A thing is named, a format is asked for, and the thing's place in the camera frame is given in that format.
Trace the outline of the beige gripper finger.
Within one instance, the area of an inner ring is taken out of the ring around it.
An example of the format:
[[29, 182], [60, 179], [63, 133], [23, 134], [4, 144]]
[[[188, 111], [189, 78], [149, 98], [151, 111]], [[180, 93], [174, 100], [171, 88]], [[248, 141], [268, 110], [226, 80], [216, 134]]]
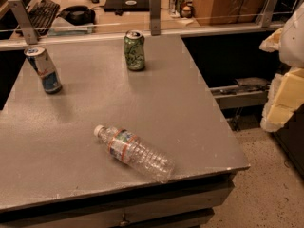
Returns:
[[262, 111], [260, 126], [266, 132], [277, 132], [304, 104], [304, 69], [291, 68], [276, 74]]
[[266, 52], [279, 51], [282, 31], [283, 28], [279, 28], [273, 32], [270, 36], [261, 42], [259, 49]]

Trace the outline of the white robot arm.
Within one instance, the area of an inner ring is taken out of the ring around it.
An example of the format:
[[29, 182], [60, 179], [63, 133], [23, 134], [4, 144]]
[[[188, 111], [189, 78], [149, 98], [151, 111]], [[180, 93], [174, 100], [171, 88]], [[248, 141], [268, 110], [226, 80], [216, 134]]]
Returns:
[[287, 73], [276, 74], [271, 81], [268, 101], [262, 111], [261, 128], [277, 132], [304, 104], [304, 3], [284, 27], [263, 40], [259, 48], [266, 52], [278, 51], [280, 62], [290, 67]]

